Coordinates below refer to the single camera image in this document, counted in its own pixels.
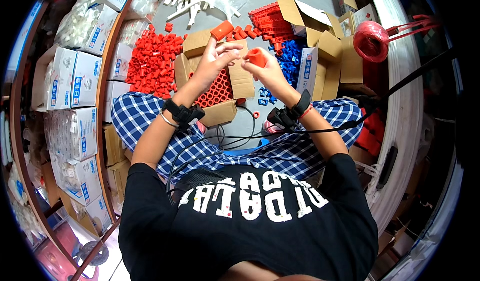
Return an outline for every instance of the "red string bracelet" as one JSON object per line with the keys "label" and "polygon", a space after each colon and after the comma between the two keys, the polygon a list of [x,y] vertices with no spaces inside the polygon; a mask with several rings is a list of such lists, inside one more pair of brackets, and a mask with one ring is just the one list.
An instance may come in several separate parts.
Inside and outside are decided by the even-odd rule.
{"label": "red string bracelet", "polygon": [[310,103],[310,106],[308,107],[308,109],[298,119],[300,120],[301,118],[303,118],[313,107],[314,106],[312,105],[312,103]]}

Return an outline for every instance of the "black t-shirt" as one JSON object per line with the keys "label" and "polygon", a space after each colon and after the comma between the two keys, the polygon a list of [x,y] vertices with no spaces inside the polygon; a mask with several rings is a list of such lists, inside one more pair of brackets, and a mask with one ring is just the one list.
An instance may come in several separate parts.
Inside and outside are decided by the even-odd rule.
{"label": "black t-shirt", "polygon": [[272,170],[225,166],[223,180],[171,206],[157,173],[132,165],[118,238],[131,279],[216,280],[252,261],[283,276],[364,280],[377,256],[376,223],[351,157],[333,155],[325,169],[320,194]]}

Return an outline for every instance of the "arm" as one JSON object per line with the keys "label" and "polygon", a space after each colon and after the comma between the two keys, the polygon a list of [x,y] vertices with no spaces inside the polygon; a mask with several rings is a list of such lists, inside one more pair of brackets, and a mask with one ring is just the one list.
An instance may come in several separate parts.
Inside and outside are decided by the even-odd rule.
{"label": "arm", "polygon": [[[261,83],[272,93],[272,95],[282,101],[286,107],[291,108],[300,100],[301,94],[297,92],[283,76],[282,70],[277,59],[270,55],[266,50],[258,48],[265,57],[265,68],[261,68],[248,61],[248,55],[245,55],[242,67],[253,74],[255,80]],[[303,116],[300,123],[306,130],[330,129],[332,126],[317,111],[308,111]],[[347,147],[338,132],[309,133],[311,140],[320,152],[320,155],[328,160],[337,153],[348,154]]]}
{"label": "arm", "polygon": [[[210,88],[222,68],[232,66],[234,59],[240,59],[238,50],[241,49],[243,45],[238,43],[224,43],[217,47],[217,41],[211,37],[195,74],[173,95],[172,101],[178,106],[191,107],[194,101]],[[168,110],[165,110],[163,115],[169,122],[177,124]],[[138,140],[131,165],[144,163],[155,170],[174,132],[175,127],[159,115]]]}

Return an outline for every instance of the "wheel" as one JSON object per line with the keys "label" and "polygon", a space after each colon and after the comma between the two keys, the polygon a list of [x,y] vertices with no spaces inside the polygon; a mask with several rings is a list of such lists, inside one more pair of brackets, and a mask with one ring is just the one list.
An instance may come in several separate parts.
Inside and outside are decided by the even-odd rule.
{"label": "wheel", "polygon": [[[87,242],[83,247],[80,248],[77,254],[77,261],[78,259],[85,260],[93,250],[93,248],[97,245],[97,241]],[[98,266],[104,264],[107,259],[109,258],[109,248],[104,244],[100,247],[98,253],[93,257],[92,261],[90,261],[89,265]]]}

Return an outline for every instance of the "silver bangle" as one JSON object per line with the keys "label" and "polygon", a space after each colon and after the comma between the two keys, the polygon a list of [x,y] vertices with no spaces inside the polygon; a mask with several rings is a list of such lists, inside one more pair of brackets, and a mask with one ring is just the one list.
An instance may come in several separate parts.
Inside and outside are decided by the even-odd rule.
{"label": "silver bangle", "polygon": [[170,126],[173,126],[173,127],[175,127],[175,128],[180,127],[180,125],[177,125],[177,124],[174,124],[174,123],[170,122],[170,121],[163,115],[162,110],[160,110],[160,115],[163,117],[163,120],[165,121],[165,123],[167,123],[167,124],[169,124]]}

